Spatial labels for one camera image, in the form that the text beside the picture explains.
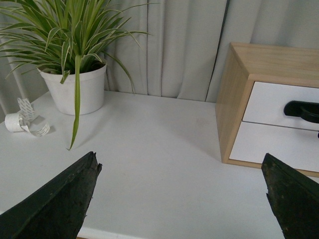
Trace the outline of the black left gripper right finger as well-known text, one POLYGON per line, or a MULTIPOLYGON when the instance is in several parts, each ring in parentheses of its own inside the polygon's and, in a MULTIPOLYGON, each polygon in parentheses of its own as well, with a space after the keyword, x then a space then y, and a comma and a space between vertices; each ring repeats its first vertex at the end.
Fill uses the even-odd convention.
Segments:
POLYGON ((319 184, 266 153, 261 166, 266 194, 284 238, 319 237, 319 184))

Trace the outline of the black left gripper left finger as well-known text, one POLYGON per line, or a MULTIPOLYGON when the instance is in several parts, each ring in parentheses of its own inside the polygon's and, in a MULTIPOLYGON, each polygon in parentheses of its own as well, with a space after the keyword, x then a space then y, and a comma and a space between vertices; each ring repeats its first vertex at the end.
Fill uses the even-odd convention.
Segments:
POLYGON ((2 239, 75 239, 102 165, 88 152, 0 216, 2 239))

